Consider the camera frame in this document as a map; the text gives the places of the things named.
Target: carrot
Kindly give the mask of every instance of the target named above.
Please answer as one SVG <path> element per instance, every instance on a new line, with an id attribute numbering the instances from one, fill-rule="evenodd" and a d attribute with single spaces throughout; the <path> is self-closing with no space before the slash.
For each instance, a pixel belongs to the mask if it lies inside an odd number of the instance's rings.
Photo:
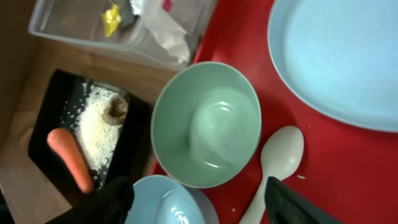
<path id="1" fill-rule="evenodd" d="M 72 133 L 65 128 L 56 128 L 47 136 L 47 143 L 67 165 L 80 190 L 85 194 L 93 191 L 93 180 Z"/>

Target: light blue plate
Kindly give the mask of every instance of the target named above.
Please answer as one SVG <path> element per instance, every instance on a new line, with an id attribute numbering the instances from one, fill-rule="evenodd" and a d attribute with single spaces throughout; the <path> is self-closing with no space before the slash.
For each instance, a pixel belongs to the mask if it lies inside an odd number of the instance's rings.
<path id="1" fill-rule="evenodd" d="M 276 0 L 268 44 L 281 79 L 306 104 L 398 131 L 397 0 Z"/>
<path id="2" fill-rule="evenodd" d="M 198 190 L 152 175 L 134 185 L 134 201 L 124 224 L 219 224 L 214 206 Z"/>

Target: green bowl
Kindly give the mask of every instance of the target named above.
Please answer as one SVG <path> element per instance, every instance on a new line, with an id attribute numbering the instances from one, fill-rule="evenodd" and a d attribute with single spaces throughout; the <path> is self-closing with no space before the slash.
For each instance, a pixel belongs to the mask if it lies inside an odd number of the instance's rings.
<path id="1" fill-rule="evenodd" d="M 150 132 L 169 176 L 189 187 L 215 187 L 238 174 L 254 154 L 261 133 L 260 103 L 235 68 L 198 63 L 162 90 Z"/>

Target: red surface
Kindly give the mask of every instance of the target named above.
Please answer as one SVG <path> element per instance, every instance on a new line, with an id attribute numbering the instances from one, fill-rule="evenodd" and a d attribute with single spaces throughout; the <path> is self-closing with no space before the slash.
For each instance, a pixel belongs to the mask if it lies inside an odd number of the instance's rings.
<path id="1" fill-rule="evenodd" d="M 171 0 L 165 0 L 163 2 L 163 9 L 166 12 L 170 12 L 170 10 L 172 9 L 172 6 L 173 6 L 173 2 Z"/>
<path id="2" fill-rule="evenodd" d="M 229 182 L 203 190 L 221 224 L 239 222 L 261 181 L 260 149 L 274 131 L 288 124 L 302 130 L 305 150 L 298 171 L 285 184 L 345 223 L 395 223 L 398 134 L 332 120 L 288 90 L 268 51 L 271 6 L 271 0 L 219 0 L 196 58 L 228 63 L 243 72 L 262 108 L 262 141 L 249 164 Z M 157 165 L 154 173 L 164 171 Z"/>

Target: spoon handle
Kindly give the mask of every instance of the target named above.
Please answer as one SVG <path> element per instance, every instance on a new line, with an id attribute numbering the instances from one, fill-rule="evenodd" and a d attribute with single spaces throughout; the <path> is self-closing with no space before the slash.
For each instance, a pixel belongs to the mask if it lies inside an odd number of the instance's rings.
<path id="1" fill-rule="evenodd" d="M 262 178 L 259 189 L 239 224 L 260 224 L 264 211 L 266 210 L 265 195 L 267 181 L 268 177 Z"/>

